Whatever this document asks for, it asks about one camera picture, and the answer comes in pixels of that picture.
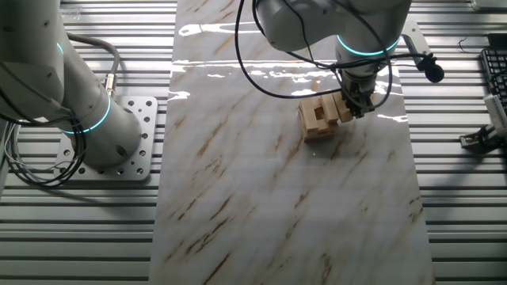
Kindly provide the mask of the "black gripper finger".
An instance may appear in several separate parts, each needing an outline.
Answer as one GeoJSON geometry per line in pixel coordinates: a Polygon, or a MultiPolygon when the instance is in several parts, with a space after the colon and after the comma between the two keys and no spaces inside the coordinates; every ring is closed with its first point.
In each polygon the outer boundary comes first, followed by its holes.
{"type": "Polygon", "coordinates": [[[374,104],[369,96],[360,94],[359,96],[353,97],[353,99],[355,100],[355,109],[353,111],[353,116],[355,118],[362,118],[366,113],[375,110],[374,104]]]}
{"type": "Polygon", "coordinates": [[[356,104],[352,101],[351,97],[347,93],[342,94],[342,99],[345,102],[345,106],[350,111],[352,116],[356,115],[356,104]]]}

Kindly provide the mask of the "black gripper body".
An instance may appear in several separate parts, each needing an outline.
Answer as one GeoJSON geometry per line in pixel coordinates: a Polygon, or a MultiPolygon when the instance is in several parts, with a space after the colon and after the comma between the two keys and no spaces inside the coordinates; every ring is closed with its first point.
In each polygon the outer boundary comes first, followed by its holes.
{"type": "Polygon", "coordinates": [[[375,90],[376,75],[356,76],[347,70],[339,70],[341,89],[344,98],[351,103],[371,105],[371,96],[375,90]]]}

